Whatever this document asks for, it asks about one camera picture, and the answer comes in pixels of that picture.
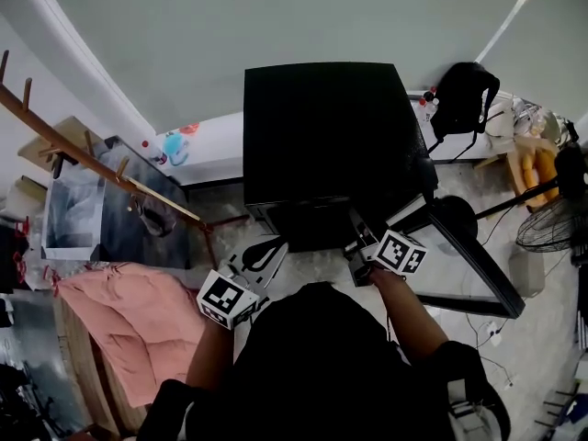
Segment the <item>person's right arm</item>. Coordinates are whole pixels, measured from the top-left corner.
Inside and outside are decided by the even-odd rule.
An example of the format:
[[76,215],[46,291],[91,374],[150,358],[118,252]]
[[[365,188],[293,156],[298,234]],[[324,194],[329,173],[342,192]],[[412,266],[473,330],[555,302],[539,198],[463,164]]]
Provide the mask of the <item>person's right arm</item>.
[[445,332],[401,277],[375,268],[370,279],[379,290],[398,343],[411,363],[426,359],[448,341]]

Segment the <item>pink blanket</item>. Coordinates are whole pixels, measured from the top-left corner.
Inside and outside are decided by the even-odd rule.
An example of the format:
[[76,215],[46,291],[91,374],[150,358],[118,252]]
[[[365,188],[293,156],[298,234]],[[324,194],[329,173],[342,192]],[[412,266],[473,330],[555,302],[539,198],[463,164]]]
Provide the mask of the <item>pink blanket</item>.
[[151,403],[166,379],[185,380],[204,322],[170,275],[133,263],[59,282],[119,377],[129,405]]

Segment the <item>person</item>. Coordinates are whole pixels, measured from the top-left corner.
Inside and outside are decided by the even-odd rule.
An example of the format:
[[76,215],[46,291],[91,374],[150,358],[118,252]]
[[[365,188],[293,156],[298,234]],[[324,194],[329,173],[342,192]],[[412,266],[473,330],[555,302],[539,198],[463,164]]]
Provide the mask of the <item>person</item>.
[[398,344],[327,282],[263,310],[234,364],[233,333],[207,320],[186,383],[162,384],[138,441],[507,439],[478,351],[449,341],[402,277],[374,268],[370,279]]

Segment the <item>black shirt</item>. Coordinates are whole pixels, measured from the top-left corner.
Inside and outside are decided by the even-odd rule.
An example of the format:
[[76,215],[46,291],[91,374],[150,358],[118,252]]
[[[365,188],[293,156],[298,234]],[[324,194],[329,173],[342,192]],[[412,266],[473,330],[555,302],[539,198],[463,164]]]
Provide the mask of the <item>black shirt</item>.
[[465,380],[468,399],[492,407],[506,439],[508,415],[475,349],[448,342],[410,366],[369,312],[313,283],[259,314],[219,393],[164,382],[138,441],[175,441],[186,413],[188,440],[454,439],[447,383],[455,379]]

